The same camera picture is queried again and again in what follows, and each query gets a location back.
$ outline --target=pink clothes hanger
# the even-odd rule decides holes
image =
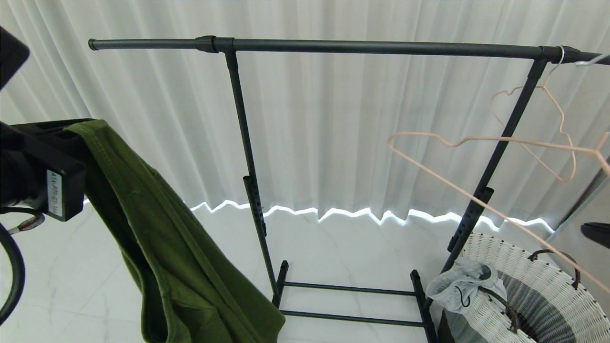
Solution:
[[[573,146],[572,144],[572,138],[570,137],[569,134],[564,132],[564,122],[565,122],[565,113],[564,111],[561,109],[561,106],[559,105],[559,103],[557,102],[557,100],[555,100],[555,97],[553,96],[553,94],[549,91],[549,89],[547,88],[547,84],[548,84],[548,80],[549,78],[551,78],[551,74],[553,74],[553,72],[555,71],[555,69],[557,69],[557,67],[559,67],[561,65],[561,63],[563,63],[564,61],[564,57],[565,57],[565,50],[563,46],[559,46],[561,48],[561,59],[559,60],[559,63],[553,68],[551,69],[551,71],[549,72],[549,74],[547,75],[546,80],[544,81],[544,84],[542,84],[541,86],[536,86],[536,88],[538,89],[542,89],[546,95],[549,97],[549,99],[551,99],[551,101],[553,102],[553,104],[555,105],[555,108],[557,108],[557,110],[559,111],[559,114],[561,114],[561,122],[559,124],[559,133],[561,133],[563,136],[565,136],[568,140],[568,145],[569,146]],[[502,121],[502,119],[500,119],[500,117],[498,116],[498,114],[493,110],[493,102],[495,101],[495,98],[500,95],[500,94],[506,94],[506,96],[511,96],[516,90],[522,89],[523,86],[518,86],[513,88],[512,90],[501,90],[498,93],[492,95],[492,97],[489,99],[489,112],[492,113],[492,115],[500,122],[500,124],[502,124],[502,126],[506,126],[506,124],[504,124],[504,122]],[[527,150],[527,152],[529,152],[530,155],[532,155],[533,158],[535,158],[538,163],[540,163],[544,168],[546,168],[551,174],[553,174],[553,176],[555,176],[555,178],[561,182],[570,182],[573,178],[574,175],[576,174],[576,153],[575,151],[572,151],[572,172],[570,173],[570,176],[568,176],[567,179],[562,178],[561,176],[559,176],[557,173],[555,173],[551,167],[547,166],[546,163],[542,162],[542,160],[540,160],[540,158],[538,158],[538,156],[536,156],[536,154],[534,154],[526,145],[525,143],[519,143],[525,150]]]
[[[551,246],[545,240],[541,239],[540,237],[538,237],[536,234],[532,233],[530,230],[528,230],[527,228],[525,228],[521,224],[519,224],[519,223],[509,219],[507,216],[505,216],[504,214],[500,213],[500,211],[496,210],[495,208],[493,208],[493,207],[489,206],[488,204],[485,204],[481,200],[473,197],[470,193],[468,193],[464,189],[456,186],[455,184],[453,184],[451,181],[447,180],[443,176],[440,176],[439,174],[437,174],[436,172],[432,171],[428,167],[426,167],[423,164],[417,162],[415,159],[407,156],[402,151],[396,149],[394,147],[394,145],[393,145],[393,140],[394,140],[395,137],[402,136],[402,135],[419,135],[419,136],[434,137],[434,138],[440,140],[443,144],[445,144],[447,146],[450,146],[450,147],[460,146],[463,143],[468,142],[469,140],[495,140],[495,141],[518,142],[518,143],[531,144],[531,145],[537,145],[537,146],[545,146],[547,148],[556,148],[556,149],[561,149],[561,150],[567,150],[567,151],[572,151],[574,153],[575,152],[582,152],[582,153],[586,153],[587,155],[593,156],[594,158],[596,158],[596,160],[599,162],[599,164],[601,165],[601,168],[604,170],[604,172],[607,175],[610,176],[610,165],[608,165],[608,163],[606,162],[606,159],[601,155],[601,152],[600,152],[600,149],[603,146],[603,144],[605,143],[606,139],[608,139],[608,136],[610,135],[610,132],[605,132],[602,135],[602,137],[597,141],[597,143],[595,144],[595,146],[593,148],[584,148],[584,147],[580,147],[580,146],[561,145],[561,144],[554,144],[554,143],[535,142],[535,141],[532,141],[532,140],[518,139],[518,138],[515,138],[515,137],[469,136],[469,137],[463,138],[458,143],[450,143],[450,142],[447,142],[445,139],[443,139],[443,137],[441,137],[441,136],[439,136],[437,134],[430,133],[430,132],[397,132],[397,133],[391,135],[388,138],[388,146],[390,147],[390,150],[392,150],[394,153],[396,153],[400,157],[404,158],[405,160],[415,164],[420,169],[424,170],[425,172],[429,173],[430,175],[434,176],[435,178],[441,180],[442,182],[444,182],[445,184],[447,184],[450,187],[454,188],[455,190],[457,190],[461,194],[464,194],[466,197],[469,197],[472,201],[474,201],[475,203],[479,204],[480,206],[482,206],[482,207],[492,211],[494,214],[496,214],[497,216],[501,217],[502,219],[511,222],[513,225],[515,225],[516,227],[520,228],[525,233],[529,234],[532,238],[537,240],[538,243],[542,244],[544,247],[546,247],[547,249],[549,249],[553,253],[556,253],[557,256],[559,256],[561,259],[563,259],[567,264],[569,264],[572,267],[574,267],[575,269],[579,270],[583,275],[586,275],[587,277],[589,277],[591,279],[591,281],[593,281],[595,284],[600,286],[604,291],[606,291],[606,292],[608,292],[610,294],[610,288],[608,288],[608,286],[606,286],[603,283],[601,283],[601,281],[599,281],[596,277],[591,275],[591,273],[589,273],[588,271],[584,270],[582,267],[580,267],[576,263],[572,262],[569,258],[566,258],[559,250],[555,249],[553,246]]]

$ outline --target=white label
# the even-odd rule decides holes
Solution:
[[[52,170],[46,171],[46,191],[49,212],[63,217],[62,176]]]

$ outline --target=white wicker basket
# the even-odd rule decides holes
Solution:
[[[517,311],[527,312],[522,314],[540,334],[539,342],[610,342],[608,318],[591,294],[582,284],[575,285],[570,275],[546,262],[530,261],[531,254],[525,250],[484,234],[470,235],[462,255],[492,264],[510,280],[523,285],[518,289],[507,287],[509,303]],[[544,302],[544,308],[534,304],[537,299]],[[510,320],[499,313],[497,306],[493,308],[484,294],[479,292],[472,301],[474,307],[464,316],[467,325],[488,342],[534,342],[521,331],[514,334],[507,330]],[[569,335],[562,332],[566,328]]]

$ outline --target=light under curtain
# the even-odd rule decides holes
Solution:
[[[1,0],[0,23],[29,61],[0,95],[9,124],[100,118],[158,169],[189,206],[247,203],[246,164],[224,58],[198,51],[90,51],[89,38],[398,40],[568,45],[610,51],[610,2],[599,1],[21,1]],[[410,209],[461,213],[468,199],[394,156],[397,131],[448,140],[500,135],[491,95],[521,85],[529,60],[477,57],[238,53],[264,207]],[[549,88],[575,145],[610,129],[610,68],[559,67]],[[500,96],[504,119],[517,95]],[[536,92],[516,137],[566,143],[559,113]],[[449,149],[424,138],[397,147],[472,191],[495,147]],[[561,175],[569,153],[532,148]],[[604,152],[610,154],[610,145]],[[491,205],[510,217],[558,224],[598,167],[577,156],[563,184],[519,145],[494,174]]]

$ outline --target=black metal clothes rack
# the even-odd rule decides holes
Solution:
[[[335,314],[299,312],[281,310],[287,316],[312,317],[321,319],[349,320],[353,322],[380,323],[390,325],[405,325],[410,327],[421,327],[425,330],[429,343],[438,342],[434,324],[430,316],[430,305],[432,300],[426,299],[420,276],[417,270],[411,272],[411,281],[414,291],[395,291],[387,289],[372,289],[362,287],[335,286],[328,284],[297,283],[286,281],[289,264],[283,261],[279,276],[276,279],[273,272],[271,257],[267,248],[267,228],[263,218],[260,204],[260,194],[254,168],[254,156],[248,132],[246,120],[246,109],[243,101],[242,86],[239,79],[237,64],[237,51],[269,51],[269,52],[326,52],[343,54],[400,54],[400,55],[436,55],[436,56],[478,56],[478,57],[504,57],[516,59],[531,59],[533,64],[525,86],[512,110],[503,137],[512,136],[517,123],[528,101],[538,83],[547,63],[573,63],[578,61],[589,61],[599,54],[592,52],[581,52],[569,46],[516,46],[516,45],[491,45],[491,44],[468,44],[468,43],[420,43],[420,42],[369,42],[369,41],[332,41],[332,40],[264,40],[264,39],[238,39],[231,37],[203,36],[194,39],[127,39],[127,40],[89,40],[92,50],[102,49],[197,49],[210,53],[224,53],[226,58],[237,118],[242,134],[243,148],[248,165],[248,175],[244,176],[243,182],[248,194],[248,201],[252,210],[254,225],[258,234],[260,248],[262,250],[265,266],[271,289],[273,291],[273,304],[280,308],[282,293],[285,287],[306,287],[317,289],[330,289],[335,291],[369,292],[378,294],[393,294],[415,297],[422,317],[421,322],[408,322],[403,320],[389,320],[367,317],[338,316]],[[599,60],[597,63],[610,65],[610,57]],[[500,159],[508,145],[508,142],[498,142],[492,157],[483,172],[481,180],[476,187],[474,196],[487,203],[493,189],[488,183],[500,162]],[[462,220],[451,238],[447,250],[450,252],[442,271],[453,266],[460,251],[462,251],[470,233],[483,213],[483,207],[471,201],[462,216]]]

